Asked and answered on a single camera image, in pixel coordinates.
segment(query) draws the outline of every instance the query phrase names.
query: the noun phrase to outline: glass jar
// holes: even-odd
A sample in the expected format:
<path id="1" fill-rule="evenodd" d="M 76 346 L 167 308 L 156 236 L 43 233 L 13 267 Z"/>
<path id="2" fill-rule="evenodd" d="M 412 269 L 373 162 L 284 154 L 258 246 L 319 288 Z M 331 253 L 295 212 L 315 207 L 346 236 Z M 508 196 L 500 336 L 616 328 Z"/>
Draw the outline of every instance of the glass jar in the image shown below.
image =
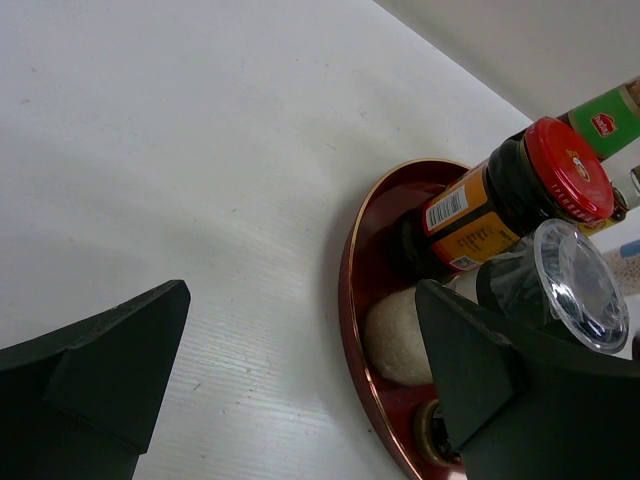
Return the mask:
<path id="1" fill-rule="evenodd" d="M 477 268 L 549 218 L 595 223 L 613 213 L 613 190 L 591 148 L 542 118 L 391 227 L 388 255 L 408 281 Z"/>

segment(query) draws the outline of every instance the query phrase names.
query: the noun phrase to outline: round tray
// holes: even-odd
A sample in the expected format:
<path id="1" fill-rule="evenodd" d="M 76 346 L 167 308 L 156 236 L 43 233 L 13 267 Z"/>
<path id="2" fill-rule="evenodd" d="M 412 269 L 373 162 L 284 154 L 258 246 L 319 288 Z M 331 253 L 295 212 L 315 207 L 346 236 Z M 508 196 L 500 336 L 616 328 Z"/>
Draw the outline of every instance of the round tray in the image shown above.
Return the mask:
<path id="1" fill-rule="evenodd" d="M 448 160 L 424 158 L 388 172 L 362 203 L 340 265 L 340 330 L 353 383 L 385 447 L 407 476 L 416 480 L 467 477 L 460 468 L 439 467 L 423 459 L 413 439 L 413 416 L 420 405 L 437 398 L 435 386 L 402 387 L 380 377 L 366 360 L 360 331 L 373 304 L 410 286 L 386 261 L 386 229 L 402 213 L 437 195 L 467 170 Z"/>

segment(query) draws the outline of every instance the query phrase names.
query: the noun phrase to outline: condiment bottle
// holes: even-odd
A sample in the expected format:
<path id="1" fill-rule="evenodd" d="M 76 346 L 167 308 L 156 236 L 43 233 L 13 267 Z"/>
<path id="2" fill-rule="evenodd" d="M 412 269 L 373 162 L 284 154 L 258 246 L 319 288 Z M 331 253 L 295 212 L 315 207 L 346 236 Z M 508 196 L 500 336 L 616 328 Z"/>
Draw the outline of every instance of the condiment bottle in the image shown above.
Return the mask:
<path id="1" fill-rule="evenodd" d="M 451 447 L 440 400 L 429 400 L 418 407 L 413 416 L 413 438 L 418 452 L 429 463 L 445 468 L 462 464 L 460 453 Z"/>
<path id="2" fill-rule="evenodd" d="M 629 210 L 640 206 L 640 165 L 632 169 L 628 175 L 612 182 L 614 206 L 613 214 L 606 220 L 595 224 L 582 224 L 580 231 L 585 235 L 593 235 L 627 218 Z"/>
<path id="3" fill-rule="evenodd" d="M 640 77 L 558 118 L 582 135 L 604 161 L 640 137 Z"/>
<path id="4" fill-rule="evenodd" d="M 391 227 L 391 265 L 406 280 L 446 281 L 472 270 L 549 218 L 595 223 L 613 191 L 593 150 L 571 128 L 542 118 Z"/>

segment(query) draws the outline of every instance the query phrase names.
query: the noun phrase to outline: rice ball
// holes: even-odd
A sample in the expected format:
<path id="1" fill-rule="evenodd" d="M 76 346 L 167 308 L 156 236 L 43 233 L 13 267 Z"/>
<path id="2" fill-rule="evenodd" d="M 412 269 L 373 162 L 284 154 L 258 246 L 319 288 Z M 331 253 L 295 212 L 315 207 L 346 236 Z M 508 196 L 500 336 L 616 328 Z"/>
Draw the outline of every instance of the rice ball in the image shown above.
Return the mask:
<path id="1" fill-rule="evenodd" d="M 369 361 L 384 378 L 407 387 L 433 383 L 415 293 L 416 288 L 411 287 L 381 300 L 364 325 Z"/>

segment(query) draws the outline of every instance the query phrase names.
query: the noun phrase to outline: green bottle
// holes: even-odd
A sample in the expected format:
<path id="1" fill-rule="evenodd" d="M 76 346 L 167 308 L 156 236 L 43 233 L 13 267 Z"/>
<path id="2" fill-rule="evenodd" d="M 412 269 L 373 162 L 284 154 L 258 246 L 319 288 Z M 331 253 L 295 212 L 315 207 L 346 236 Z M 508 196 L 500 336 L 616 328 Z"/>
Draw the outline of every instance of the green bottle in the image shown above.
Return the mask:
<path id="1" fill-rule="evenodd" d="M 640 137 L 640 77 L 558 118 L 582 135 L 604 161 Z"/>

